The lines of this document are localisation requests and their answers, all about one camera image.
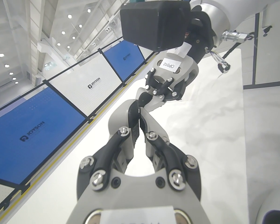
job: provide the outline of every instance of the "blue panel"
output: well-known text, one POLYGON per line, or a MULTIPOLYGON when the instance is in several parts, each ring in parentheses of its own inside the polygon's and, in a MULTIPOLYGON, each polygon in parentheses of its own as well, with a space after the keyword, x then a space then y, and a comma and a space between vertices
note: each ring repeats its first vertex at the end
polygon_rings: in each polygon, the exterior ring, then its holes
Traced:
POLYGON ((50 88, 0 117, 0 179, 21 183, 84 120, 50 88))
POLYGON ((138 46, 127 41, 108 49, 105 56, 122 80, 126 80, 144 62, 138 46))

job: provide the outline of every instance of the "screw hole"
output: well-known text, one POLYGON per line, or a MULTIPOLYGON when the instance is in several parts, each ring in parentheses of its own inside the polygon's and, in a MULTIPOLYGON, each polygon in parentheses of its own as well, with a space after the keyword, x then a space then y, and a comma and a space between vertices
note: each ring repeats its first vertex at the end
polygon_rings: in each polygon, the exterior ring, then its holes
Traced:
POLYGON ((119 177, 115 177, 111 181, 111 187, 114 189, 118 188, 120 186, 120 184, 121 184, 121 180, 119 177))
POLYGON ((158 187, 158 188, 164 188, 165 187, 165 185, 166 185, 166 183, 165 183, 165 180, 162 178, 162 177, 157 177, 156 178, 156 186, 158 187))

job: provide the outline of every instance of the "aluminum part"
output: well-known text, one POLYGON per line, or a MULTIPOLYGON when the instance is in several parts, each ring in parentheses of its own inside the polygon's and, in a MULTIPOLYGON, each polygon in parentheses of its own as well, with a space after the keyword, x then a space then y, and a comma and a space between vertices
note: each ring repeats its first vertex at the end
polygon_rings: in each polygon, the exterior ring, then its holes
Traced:
POLYGON ((234 32, 234 31, 224 31, 221 37, 222 41, 233 41, 237 43, 244 43, 247 33, 234 32))

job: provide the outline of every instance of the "yellow line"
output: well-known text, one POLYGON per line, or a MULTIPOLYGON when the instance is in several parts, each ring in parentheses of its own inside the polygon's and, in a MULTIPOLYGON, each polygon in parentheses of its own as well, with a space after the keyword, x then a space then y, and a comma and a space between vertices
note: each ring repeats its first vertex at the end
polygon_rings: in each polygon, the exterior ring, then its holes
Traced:
MULTIPOLYGON (((155 55, 147 62, 150 63, 154 59, 155 55)), ((123 92, 123 90, 144 70, 144 68, 139 71, 131 80, 127 83, 125 87, 121 89, 121 91, 109 102, 109 104, 104 107, 101 112, 99 112, 95 118, 93 119, 93 122, 110 106, 111 103, 123 92)), ((36 185, 37 182, 41 180, 41 178, 51 169, 51 167, 64 155, 65 152, 68 151, 68 149, 81 137, 81 135, 89 128, 91 124, 88 124, 80 133, 77 135, 77 137, 66 147, 65 150, 63 150, 58 157, 49 165, 42 173, 41 175, 30 185, 30 187, 17 199, 15 200, 12 205, 7 208, 7 210, 4 211, 2 216, 0 217, 0 221, 19 203, 19 201, 36 185)))

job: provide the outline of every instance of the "black frame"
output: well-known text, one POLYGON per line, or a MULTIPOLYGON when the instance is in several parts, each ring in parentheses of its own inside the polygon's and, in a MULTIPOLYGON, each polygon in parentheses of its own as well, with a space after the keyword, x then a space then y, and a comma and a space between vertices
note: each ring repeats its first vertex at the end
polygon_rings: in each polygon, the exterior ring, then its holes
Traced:
POLYGON ((31 92, 35 91, 36 89, 40 88, 43 85, 47 85, 48 88, 50 88, 51 90, 53 90, 56 94, 58 94, 63 100, 65 100, 71 107, 73 107, 79 114, 81 114, 85 120, 83 122, 81 122, 81 124, 79 124, 79 126, 77 126, 76 129, 74 129, 20 184, 16 184, 13 182, 9 182, 6 180, 2 180, 0 179, 0 185, 4 185, 4 186, 8 186, 11 188, 14 188, 14 190, 0 203, 0 210, 3 208, 3 210, 5 210, 9 204, 10 204, 10 200, 15 196, 15 194, 18 191, 21 191, 21 194, 23 194, 29 187, 30 187, 30 183, 28 183, 28 181, 33 177, 33 175, 35 175, 48 161, 49 159, 51 159, 57 152, 58 150, 60 150, 64 144, 77 132, 79 131, 79 129, 85 125, 86 123, 91 123, 93 121, 93 119, 91 119, 92 117, 96 116, 96 112, 98 110, 100 110, 100 108, 102 106, 104 106, 106 104, 106 102, 122 87, 126 86, 126 81, 129 80, 132 76, 135 75, 135 73, 145 64, 147 64, 147 60, 149 58, 151 58, 155 52, 152 52, 146 59, 144 58, 140 48, 138 47, 139 51, 142 54, 143 57, 143 63, 141 63, 125 80, 122 80, 122 78, 119 76, 119 74, 115 71, 115 69, 113 68, 113 66, 111 65, 111 63, 109 62, 109 60, 107 59, 107 57, 105 56, 105 54, 102 52, 103 49, 105 49, 106 47, 110 46, 111 44, 113 44, 114 42, 121 40, 122 37, 114 40, 113 42, 107 44, 106 46, 98 49, 98 51, 92 53, 91 55, 85 57, 84 59, 78 61, 77 63, 75 63, 74 65, 66 68, 65 70, 61 71, 60 73, 56 74, 55 76, 44 80, 43 83, 41 83, 38 86, 35 86, 34 88, 32 88, 31 90, 27 91, 26 93, 20 95, 19 97, 15 98, 14 100, 10 101, 9 103, 7 103, 6 105, 2 106, 0 108, 0 111, 5 109, 6 107, 8 107, 9 105, 11 105, 12 103, 16 102, 17 100, 21 99, 22 97, 30 94, 31 92), (107 60, 107 62, 109 63, 109 65, 112 67, 112 69, 114 70, 114 72, 117 74, 117 76, 119 77, 119 79, 122 81, 122 84, 119 85, 90 115, 85 115, 79 108, 77 108, 70 100, 68 100, 62 93, 60 93, 51 83, 50 81, 56 77, 58 77, 59 75, 63 74, 64 72, 70 70, 71 68, 73 68, 74 66, 78 65, 79 63, 85 61, 86 59, 90 58, 91 56, 93 56, 94 54, 97 53, 101 53, 104 58, 107 60))
POLYGON ((260 14, 255 14, 255 26, 254 26, 254 54, 253 54, 253 69, 252 69, 252 84, 244 85, 243 89, 257 89, 257 88, 266 88, 266 87, 277 87, 280 86, 280 81, 270 82, 263 84, 256 84, 256 60, 257 60, 257 48, 258 48, 258 36, 259 36, 259 16, 260 14))

